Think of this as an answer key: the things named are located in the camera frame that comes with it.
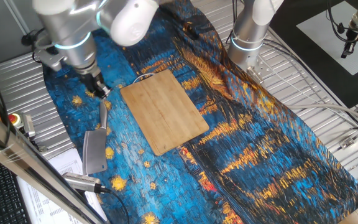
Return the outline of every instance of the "wooden cutting board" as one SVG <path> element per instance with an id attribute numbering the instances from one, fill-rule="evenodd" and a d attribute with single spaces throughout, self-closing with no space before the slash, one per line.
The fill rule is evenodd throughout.
<path id="1" fill-rule="evenodd" d="M 209 129 L 169 70 L 122 88 L 121 95 L 157 156 Z"/>

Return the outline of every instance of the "knife handle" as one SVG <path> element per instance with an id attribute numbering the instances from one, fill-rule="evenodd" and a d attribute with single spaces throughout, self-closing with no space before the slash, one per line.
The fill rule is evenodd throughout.
<path id="1" fill-rule="evenodd" d="M 100 128 L 107 128 L 107 108 L 104 100 L 100 101 Z"/>

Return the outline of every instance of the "red button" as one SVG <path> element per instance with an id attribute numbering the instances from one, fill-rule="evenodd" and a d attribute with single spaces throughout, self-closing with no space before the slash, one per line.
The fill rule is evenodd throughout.
<path id="1" fill-rule="evenodd" d="M 12 123 L 15 123 L 17 121 L 17 118 L 13 114 L 8 115 L 8 118 Z"/>

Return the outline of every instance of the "cleaver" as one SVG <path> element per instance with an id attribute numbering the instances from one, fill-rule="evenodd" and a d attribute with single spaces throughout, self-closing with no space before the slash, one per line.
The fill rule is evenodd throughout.
<path id="1" fill-rule="evenodd" d="M 86 131 L 82 155 L 83 174 L 89 175 L 107 169 L 106 138 L 107 138 L 107 108 L 104 100 L 100 101 L 100 128 Z"/>

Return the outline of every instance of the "paper sheet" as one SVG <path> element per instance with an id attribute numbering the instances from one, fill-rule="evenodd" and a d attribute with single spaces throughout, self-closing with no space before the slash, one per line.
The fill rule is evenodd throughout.
<path id="1" fill-rule="evenodd" d="M 51 165 L 60 173 L 72 172 L 82 174 L 82 161 L 76 149 L 70 149 L 49 160 Z M 58 205 L 53 203 L 49 198 L 41 194 L 38 190 L 29 185 L 26 181 L 17 177 L 20 190 L 27 207 L 31 222 L 34 224 L 52 224 L 52 223 L 80 223 L 69 213 L 64 211 Z M 98 198 L 95 193 L 85 192 L 89 204 L 107 220 Z"/>

